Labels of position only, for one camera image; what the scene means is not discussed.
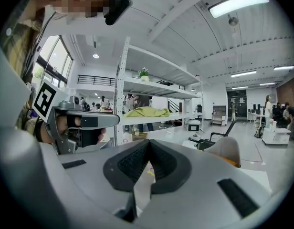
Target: white metal shelf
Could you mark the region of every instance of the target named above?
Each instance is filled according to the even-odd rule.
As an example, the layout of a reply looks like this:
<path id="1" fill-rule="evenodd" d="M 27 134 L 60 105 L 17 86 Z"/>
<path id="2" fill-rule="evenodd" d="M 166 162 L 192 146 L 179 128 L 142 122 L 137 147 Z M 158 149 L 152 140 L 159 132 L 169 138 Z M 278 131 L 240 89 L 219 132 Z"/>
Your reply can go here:
<path id="1" fill-rule="evenodd" d="M 125 77 L 124 92 L 178 99 L 202 98 L 185 90 L 131 77 Z"/>
<path id="2" fill-rule="evenodd" d="M 196 114 L 190 113 L 170 113 L 169 117 L 123 117 L 122 118 L 122 125 L 137 125 L 137 124 L 145 124 L 145 123 L 154 123 L 154 122 L 161 122 L 161 121 L 169 121 L 169 120 L 178 120 L 184 118 L 192 118 L 196 117 Z"/>
<path id="3" fill-rule="evenodd" d="M 177 64 L 147 50 L 129 45 L 126 69 L 138 72 L 143 67 L 148 68 L 150 76 L 174 84 L 201 83 L 194 75 Z"/>

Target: gray floor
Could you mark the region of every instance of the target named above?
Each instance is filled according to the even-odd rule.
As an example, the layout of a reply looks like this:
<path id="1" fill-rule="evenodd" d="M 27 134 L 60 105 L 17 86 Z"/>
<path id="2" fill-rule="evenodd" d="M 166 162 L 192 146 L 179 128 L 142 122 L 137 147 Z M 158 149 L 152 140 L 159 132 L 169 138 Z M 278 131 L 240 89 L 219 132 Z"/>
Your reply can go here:
<path id="1" fill-rule="evenodd" d="M 211 132 L 225 133 L 227 126 L 204 125 L 204 138 L 209 138 Z M 294 178 L 294 141 L 288 146 L 264 145 L 262 139 L 254 137 L 256 129 L 253 123 L 239 121 L 231 130 L 229 136 L 235 138 L 239 144 L 241 166 L 244 169 L 267 172 L 272 195 L 288 187 Z"/>

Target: ceiling light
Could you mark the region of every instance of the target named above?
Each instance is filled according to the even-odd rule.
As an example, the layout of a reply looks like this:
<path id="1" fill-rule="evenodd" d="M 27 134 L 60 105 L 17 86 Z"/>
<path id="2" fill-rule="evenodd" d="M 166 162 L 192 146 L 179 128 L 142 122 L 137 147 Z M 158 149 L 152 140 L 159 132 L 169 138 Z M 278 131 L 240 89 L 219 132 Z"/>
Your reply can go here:
<path id="1" fill-rule="evenodd" d="M 278 70 L 292 70 L 294 68 L 294 65 L 290 66 L 278 66 L 275 67 L 273 70 L 278 71 Z"/>
<path id="2" fill-rule="evenodd" d="M 271 83 L 262 83 L 260 84 L 260 86 L 268 86 L 268 85 L 274 85 L 275 82 L 271 82 Z"/>
<path id="3" fill-rule="evenodd" d="M 225 0 L 209 8 L 214 18 L 254 4 L 267 3 L 269 0 Z"/>
<path id="4" fill-rule="evenodd" d="M 249 72 L 244 72 L 244 73 L 239 73 L 239 74 L 233 74 L 231 77 L 237 77 L 237 76 L 243 76 L 243 75 L 248 75 L 248 74 L 255 74 L 256 71 L 249 71 Z"/>
<path id="5" fill-rule="evenodd" d="M 233 87 L 232 90 L 235 90 L 235 89 L 245 89 L 245 88 L 248 88 L 248 87 L 247 86 Z"/>

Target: yellow-green fabric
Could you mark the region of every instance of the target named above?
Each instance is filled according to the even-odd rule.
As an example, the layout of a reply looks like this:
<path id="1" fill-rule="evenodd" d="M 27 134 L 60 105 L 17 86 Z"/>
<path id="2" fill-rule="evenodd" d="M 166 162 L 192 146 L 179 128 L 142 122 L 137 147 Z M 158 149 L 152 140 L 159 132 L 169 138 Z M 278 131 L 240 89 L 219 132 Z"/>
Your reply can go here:
<path id="1" fill-rule="evenodd" d="M 131 110 L 128 113 L 124 114 L 124 117 L 168 117 L 170 112 L 167 108 L 164 109 L 155 109 L 153 107 L 139 107 L 135 110 Z"/>

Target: potted plant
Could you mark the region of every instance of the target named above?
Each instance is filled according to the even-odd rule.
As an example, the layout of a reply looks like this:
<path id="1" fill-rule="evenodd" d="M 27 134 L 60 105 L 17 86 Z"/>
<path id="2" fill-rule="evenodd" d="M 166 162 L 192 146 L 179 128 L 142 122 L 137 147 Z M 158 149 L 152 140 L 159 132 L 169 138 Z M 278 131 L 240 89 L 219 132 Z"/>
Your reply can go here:
<path id="1" fill-rule="evenodd" d="M 142 81 L 149 82 L 149 71 L 147 68 L 143 68 L 141 71 L 138 72 L 138 76 Z"/>

